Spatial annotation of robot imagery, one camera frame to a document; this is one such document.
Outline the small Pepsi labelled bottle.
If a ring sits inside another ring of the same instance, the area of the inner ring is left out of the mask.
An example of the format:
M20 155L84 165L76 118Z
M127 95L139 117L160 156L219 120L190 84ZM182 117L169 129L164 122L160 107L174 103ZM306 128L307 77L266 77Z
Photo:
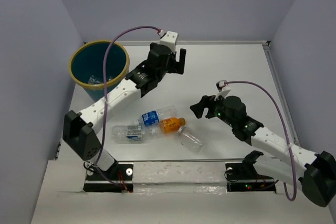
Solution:
M104 84L103 76L96 76L92 74L89 77L87 84L91 86L98 86L98 85Z

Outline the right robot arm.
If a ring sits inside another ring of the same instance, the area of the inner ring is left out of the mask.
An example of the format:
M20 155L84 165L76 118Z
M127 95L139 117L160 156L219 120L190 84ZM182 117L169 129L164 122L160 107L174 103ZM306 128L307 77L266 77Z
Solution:
M247 115L246 106L239 97L203 96L199 103L191 105L195 116L203 117L204 109L208 109L206 118L219 118L229 125L233 135L250 146L261 149L278 161L291 166L290 173L285 176L282 168L274 167L279 180L290 184L300 184L303 194L314 204L326 207L335 196L335 158L323 151L315 153L298 145L289 145L286 140L273 133L262 123Z

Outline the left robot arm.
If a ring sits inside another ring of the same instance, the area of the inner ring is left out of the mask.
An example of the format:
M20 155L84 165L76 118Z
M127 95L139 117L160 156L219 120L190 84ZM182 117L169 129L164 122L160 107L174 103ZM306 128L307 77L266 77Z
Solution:
M104 148L104 139L97 133L117 112L155 89L167 73L183 74L186 49L173 52L168 46L150 44L146 60L129 72L124 79L90 107L80 112L70 110L64 117L62 139L84 161L90 162L104 179L116 174L118 162Z

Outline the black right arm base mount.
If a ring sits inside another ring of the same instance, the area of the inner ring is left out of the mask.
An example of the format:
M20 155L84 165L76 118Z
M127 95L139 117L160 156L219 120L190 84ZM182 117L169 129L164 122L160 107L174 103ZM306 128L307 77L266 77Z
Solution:
M252 151L241 162L225 164L224 177L227 181L227 192L276 192L275 180L269 176L259 175L254 168L257 159L263 155L260 151Z

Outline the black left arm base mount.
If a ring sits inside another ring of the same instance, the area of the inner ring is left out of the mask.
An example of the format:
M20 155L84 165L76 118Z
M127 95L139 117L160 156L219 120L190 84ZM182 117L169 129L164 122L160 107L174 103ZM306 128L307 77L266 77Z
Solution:
M89 162L84 162L86 170L83 190L87 193L132 193L133 167L132 162L119 162L111 171L101 171Z

